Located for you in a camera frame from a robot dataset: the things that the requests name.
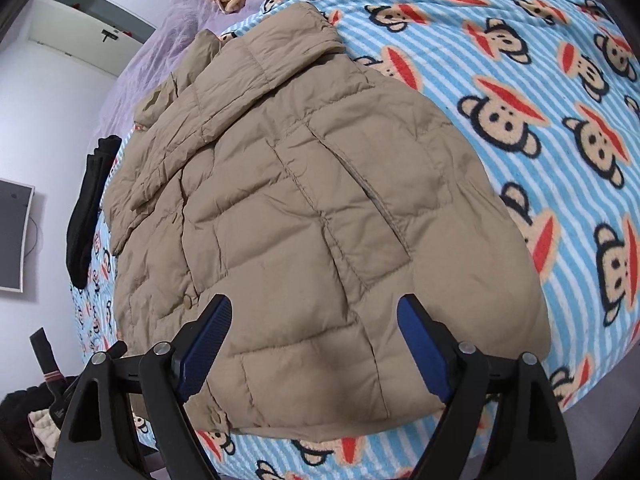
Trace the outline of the grey wall-mounted monitor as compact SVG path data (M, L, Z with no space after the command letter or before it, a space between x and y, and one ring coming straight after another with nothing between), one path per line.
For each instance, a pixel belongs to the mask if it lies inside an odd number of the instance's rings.
M2 292L24 289L24 259L32 196L30 185L0 181L0 287Z

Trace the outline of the blue striped monkey blanket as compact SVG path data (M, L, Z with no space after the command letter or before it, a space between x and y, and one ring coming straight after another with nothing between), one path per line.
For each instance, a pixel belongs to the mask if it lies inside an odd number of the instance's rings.
M565 411L639 345L639 60L598 0L267 0L239 35L313 4L364 66L419 90L477 149L546 296L544 362ZM119 334L116 258L100 214L88 282L72 286L82 356ZM408 476L437 415L313 445L202 434L235 478Z

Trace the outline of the beige puffer jacket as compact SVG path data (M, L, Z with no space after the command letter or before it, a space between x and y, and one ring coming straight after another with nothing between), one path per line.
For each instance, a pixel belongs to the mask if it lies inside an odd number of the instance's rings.
M436 412L405 294L488 354L549 352L532 257L472 145L311 4L201 32L134 122L103 202L122 339L140 353L232 303L194 427L323 442Z

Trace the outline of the purple bed cover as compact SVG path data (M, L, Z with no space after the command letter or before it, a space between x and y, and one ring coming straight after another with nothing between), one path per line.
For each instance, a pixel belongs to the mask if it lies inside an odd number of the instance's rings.
M126 136L134 123L136 105L169 75L198 32L207 29L228 41L239 35L241 22L260 12L266 1L246 0L238 12L224 13L213 0L169 0L163 23L115 81L99 112L88 150L111 134Z

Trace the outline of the black folded garment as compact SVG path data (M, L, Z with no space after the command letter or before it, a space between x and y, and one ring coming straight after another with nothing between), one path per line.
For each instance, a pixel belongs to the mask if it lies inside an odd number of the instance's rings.
M122 144L120 136L101 138L94 151L86 157L85 173L78 199L66 231L66 269L70 274L70 282L78 289L84 289L87 286L100 200L120 144Z

